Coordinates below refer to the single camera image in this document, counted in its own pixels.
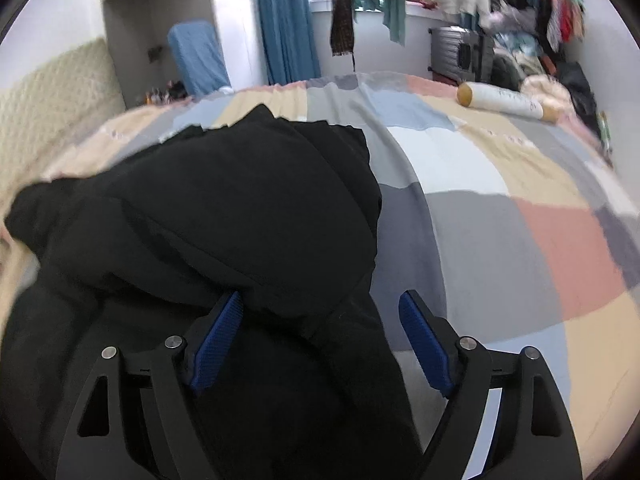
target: beige fabric patch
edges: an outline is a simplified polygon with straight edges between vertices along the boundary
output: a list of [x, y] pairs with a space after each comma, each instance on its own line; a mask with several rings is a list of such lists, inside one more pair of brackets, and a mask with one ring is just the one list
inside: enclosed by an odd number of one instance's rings
[[510, 196], [533, 204], [590, 209], [571, 176], [528, 139], [492, 135], [468, 124], [458, 130], [498, 169]]
[[570, 418], [586, 478], [613, 454], [640, 411], [640, 316], [625, 292], [564, 329]]
[[293, 83], [239, 92], [212, 126], [231, 126], [259, 104], [266, 105], [274, 117], [284, 117], [289, 121], [306, 121], [306, 85]]
[[0, 275], [0, 342], [2, 342], [6, 322], [9, 319], [12, 306], [14, 306], [15, 293], [30, 257], [31, 251], [27, 246], [17, 241], [11, 243], [11, 251], [2, 266], [2, 275]]
[[465, 108], [453, 99], [443, 99], [432, 96], [418, 97], [429, 106], [435, 108], [439, 112], [447, 114], [449, 117], [459, 118], [460, 120], [465, 121], [465, 123], [489, 130], [495, 134], [513, 136], [522, 140], [527, 140], [527, 137], [517, 129], [510, 120], [498, 113]]
[[69, 146], [44, 171], [43, 179], [91, 176], [102, 171], [124, 146], [167, 110], [168, 107], [143, 106], [107, 121], [88, 139]]

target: white fabric patch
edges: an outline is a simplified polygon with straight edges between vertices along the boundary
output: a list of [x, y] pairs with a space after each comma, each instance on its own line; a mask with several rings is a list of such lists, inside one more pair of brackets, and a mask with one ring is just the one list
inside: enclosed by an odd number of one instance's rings
[[463, 190], [509, 195], [507, 185], [491, 161], [469, 139], [444, 128], [389, 128], [425, 194]]
[[607, 200], [609, 200], [609, 205], [613, 212], [618, 216], [631, 216], [633, 218], [638, 218], [640, 211], [638, 211], [636, 205], [620, 185], [615, 174], [609, 168], [605, 168], [590, 161], [585, 162], [585, 165], [588, 170], [591, 171], [600, 184], [600, 187], [607, 195]]

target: patchwork bedspread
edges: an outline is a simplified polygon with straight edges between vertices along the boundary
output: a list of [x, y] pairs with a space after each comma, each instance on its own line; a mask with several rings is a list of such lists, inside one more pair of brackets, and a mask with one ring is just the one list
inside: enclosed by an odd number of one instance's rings
[[[451, 88], [412, 76], [349, 75], [213, 94], [159, 115], [134, 110], [71, 147], [49, 176], [97, 171], [188, 124], [235, 123], [260, 103], [289, 120], [364, 131], [383, 197], [371, 292], [423, 444], [443, 402], [398, 319], [408, 288], [488, 348], [540, 348], [585, 477], [608, 458], [640, 410], [640, 221], [575, 121], [469, 110]], [[498, 403], [492, 392], [468, 478], [482, 469]]]

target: gray suitcase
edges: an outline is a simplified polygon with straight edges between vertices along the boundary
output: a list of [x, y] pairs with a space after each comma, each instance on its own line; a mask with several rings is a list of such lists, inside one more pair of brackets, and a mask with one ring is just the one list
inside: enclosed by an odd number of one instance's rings
[[430, 28], [430, 72], [453, 79], [489, 83], [494, 64], [494, 38], [461, 27]]

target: light blue fabric patch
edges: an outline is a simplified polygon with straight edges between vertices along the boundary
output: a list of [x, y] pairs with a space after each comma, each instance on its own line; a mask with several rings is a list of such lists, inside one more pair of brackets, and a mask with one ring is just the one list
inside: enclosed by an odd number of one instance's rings
[[210, 128], [232, 98], [233, 96], [228, 95], [221, 96], [215, 100], [203, 99], [174, 119], [174, 130], [179, 132], [191, 124], [201, 124], [203, 128]]
[[373, 110], [387, 128], [403, 126], [414, 130], [426, 130], [439, 127], [455, 130], [445, 114], [434, 110], [414, 94], [388, 90], [372, 91], [362, 86], [361, 88], [371, 102]]
[[[564, 400], [564, 405], [569, 410], [569, 397], [571, 394], [571, 379], [569, 376], [568, 354], [566, 350], [566, 336], [564, 324], [551, 326], [540, 332], [520, 336], [507, 341], [498, 341], [487, 344], [491, 350], [501, 352], [520, 353], [525, 346], [535, 346], [542, 352], [551, 374], [556, 380], [558, 390]], [[476, 439], [469, 464], [466, 467], [464, 478], [473, 478], [482, 472], [486, 456], [489, 453], [491, 439], [494, 436], [495, 421], [498, 418], [500, 407], [500, 391], [491, 390], [484, 409], [484, 418]]]

